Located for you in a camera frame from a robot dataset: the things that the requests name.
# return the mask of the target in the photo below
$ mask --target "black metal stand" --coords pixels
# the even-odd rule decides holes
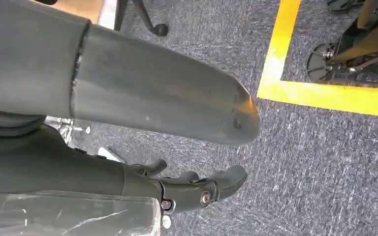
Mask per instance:
[[[143,0],[132,0],[135,8],[138,12],[138,15],[143,19],[144,24],[147,29],[157,36],[166,36],[169,33],[169,27],[166,24],[158,24],[153,26],[153,23],[150,20],[149,14],[147,13],[146,7],[144,6]],[[125,9],[128,0],[118,0],[117,1],[117,11],[115,17],[115,26],[114,30],[120,31],[121,25],[125,16]]]
[[[307,71],[313,83],[343,80],[378,84],[378,2],[366,0],[358,18],[336,43],[317,46],[311,53]],[[358,78],[361,72],[375,79]]]

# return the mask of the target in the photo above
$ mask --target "yellow floor marking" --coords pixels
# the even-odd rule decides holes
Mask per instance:
[[[300,4],[301,0],[281,0],[257,97],[378,116],[378,88],[280,80]]]

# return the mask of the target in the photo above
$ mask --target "gray carpet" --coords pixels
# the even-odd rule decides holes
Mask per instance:
[[[278,0],[145,2],[153,22],[169,24],[170,34],[159,38],[147,32],[132,5],[124,34],[217,65],[256,93]],[[304,0],[283,79],[306,81],[303,67],[310,49],[339,36],[352,17],[336,19],[325,11],[324,1]],[[176,215],[163,235],[378,235],[378,117],[257,103],[261,133],[246,146],[99,123],[90,124],[90,135],[75,133],[73,144],[91,153],[109,147],[130,163],[164,158],[169,164],[164,176],[189,169],[204,177],[233,164],[247,169],[249,179],[234,197]]]

